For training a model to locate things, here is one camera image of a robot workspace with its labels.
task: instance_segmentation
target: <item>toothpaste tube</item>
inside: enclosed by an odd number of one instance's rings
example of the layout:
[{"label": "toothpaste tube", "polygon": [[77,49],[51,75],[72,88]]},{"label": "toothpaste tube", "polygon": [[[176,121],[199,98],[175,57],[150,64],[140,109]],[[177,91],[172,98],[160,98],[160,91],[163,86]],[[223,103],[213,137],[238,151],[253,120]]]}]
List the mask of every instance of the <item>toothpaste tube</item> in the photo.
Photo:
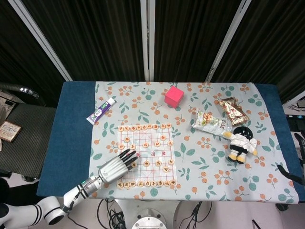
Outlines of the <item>toothpaste tube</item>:
[{"label": "toothpaste tube", "polygon": [[89,123],[94,125],[101,117],[103,114],[106,113],[106,111],[115,103],[115,100],[110,98],[106,102],[103,103],[102,106],[97,108],[94,113],[92,113],[87,120]]}]

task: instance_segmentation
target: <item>snack bag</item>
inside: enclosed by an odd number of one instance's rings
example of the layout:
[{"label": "snack bag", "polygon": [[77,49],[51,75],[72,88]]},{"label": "snack bag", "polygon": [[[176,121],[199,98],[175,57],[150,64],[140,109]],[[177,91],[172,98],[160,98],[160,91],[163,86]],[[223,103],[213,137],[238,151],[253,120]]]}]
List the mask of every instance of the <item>snack bag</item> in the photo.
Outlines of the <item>snack bag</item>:
[{"label": "snack bag", "polygon": [[228,122],[228,118],[216,118],[200,109],[198,109],[197,119],[192,127],[221,137],[224,132],[232,130],[232,124]]}]

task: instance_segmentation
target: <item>table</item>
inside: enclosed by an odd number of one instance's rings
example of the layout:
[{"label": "table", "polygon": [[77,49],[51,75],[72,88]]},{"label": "table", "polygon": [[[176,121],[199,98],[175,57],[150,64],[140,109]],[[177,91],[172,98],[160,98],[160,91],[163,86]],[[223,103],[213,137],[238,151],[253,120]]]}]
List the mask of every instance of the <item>table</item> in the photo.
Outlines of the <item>table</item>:
[{"label": "table", "polygon": [[[274,130],[290,172],[301,168],[285,115],[273,85],[256,84],[266,102]],[[94,109],[95,82],[69,82],[62,89],[49,148],[41,175],[38,195],[62,196],[88,177],[92,125],[85,118]],[[294,183],[299,199],[305,199],[302,186]]]}]

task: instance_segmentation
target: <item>plush doll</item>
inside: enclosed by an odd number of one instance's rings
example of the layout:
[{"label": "plush doll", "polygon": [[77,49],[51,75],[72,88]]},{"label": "plush doll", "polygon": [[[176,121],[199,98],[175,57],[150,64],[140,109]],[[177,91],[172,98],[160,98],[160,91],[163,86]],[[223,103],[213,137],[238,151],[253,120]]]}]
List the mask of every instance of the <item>plush doll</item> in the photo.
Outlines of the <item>plush doll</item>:
[{"label": "plush doll", "polygon": [[231,140],[231,153],[228,156],[230,161],[237,161],[239,164],[245,163],[248,152],[254,156],[257,155],[256,144],[257,140],[253,138],[252,131],[245,126],[240,126],[231,132],[224,132],[224,137]]}]

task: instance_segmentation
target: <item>floor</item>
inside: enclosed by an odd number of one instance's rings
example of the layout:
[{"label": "floor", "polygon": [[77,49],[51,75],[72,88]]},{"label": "floor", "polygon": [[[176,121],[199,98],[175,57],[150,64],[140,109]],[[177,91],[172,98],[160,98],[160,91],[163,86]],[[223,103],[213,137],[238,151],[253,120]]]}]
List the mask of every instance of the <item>floor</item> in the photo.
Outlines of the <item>floor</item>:
[{"label": "floor", "polygon": [[[295,111],[285,109],[286,114],[295,114]],[[8,179],[9,185],[18,186],[25,184],[21,180],[20,175],[13,174]],[[88,229],[101,228],[97,221],[97,206],[100,200],[87,199],[77,205],[70,217],[77,223],[87,227]],[[182,202],[176,211],[174,220],[174,228],[178,229],[182,219],[190,216],[197,202]],[[203,219],[207,214],[210,203],[204,202],[200,208],[198,218]],[[290,205],[289,210],[279,212],[274,204],[271,203],[250,203],[250,202],[214,202],[210,215],[200,224],[197,224],[199,229],[252,229],[255,228],[252,224],[254,219],[261,229],[301,229],[305,227],[305,204]],[[103,203],[100,209],[100,218],[104,225],[108,225],[106,206]],[[188,221],[181,225],[181,228],[186,228]],[[31,229],[76,229],[81,228],[76,226],[72,221],[65,217],[55,226],[48,226],[44,221],[38,225],[29,227]]]}]

